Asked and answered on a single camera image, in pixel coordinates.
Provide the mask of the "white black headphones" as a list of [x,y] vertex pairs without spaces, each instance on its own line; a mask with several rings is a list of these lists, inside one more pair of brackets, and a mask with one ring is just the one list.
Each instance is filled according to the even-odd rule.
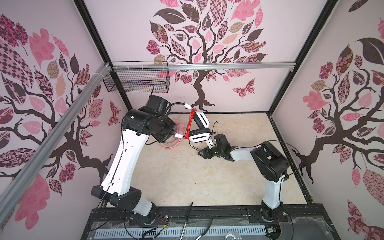
[[209,149],[214,146],[210,122],[204,112],[197,111],[194,107],[191,107],[187,103],[176,102],[168,103],[165,116],[168,117],[171,113],[172,107],[176,105],[184,106],[185,109],[190,110],[189,121],[185,128],[185,134],[183,139],[188,140],[190,143],[202,143],[205,142]]

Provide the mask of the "pink headphones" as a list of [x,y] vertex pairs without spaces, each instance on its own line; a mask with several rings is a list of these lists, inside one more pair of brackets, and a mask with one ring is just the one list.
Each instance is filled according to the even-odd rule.
[[165,150],[175,149],[183,140],[183,135],[185,134],[185,125],[182,120],[175,119],[176,123],[176,135],[182,135],[182,137],[171,136],[165,143],[158,143],[158,145]]

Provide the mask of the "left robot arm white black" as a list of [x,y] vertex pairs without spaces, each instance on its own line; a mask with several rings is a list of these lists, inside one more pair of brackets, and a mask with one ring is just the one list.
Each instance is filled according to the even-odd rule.
[[143,147],[150,137],[166,142],[175,133],[176,123],[168,115],[170,103],[150,95],[145,106],[129,110],[122,121],[122,137],[111,168],[91,194],[114,207],[152,218],[155,205],[131,186],[133,172]]

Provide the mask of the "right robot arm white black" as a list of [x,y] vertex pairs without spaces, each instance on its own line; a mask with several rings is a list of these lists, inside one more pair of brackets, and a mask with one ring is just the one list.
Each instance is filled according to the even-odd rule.
[[265,194],[261,215],[267,222],[274,220],[283,211],[281,191],[283,182],[289,178],[287,158],[271,143],[265,141],[252,147],[231,146],[223,134],[215,136],[215,144],[198,151],[204,159],[223,158],[230,162],[254,161],[265,178]]

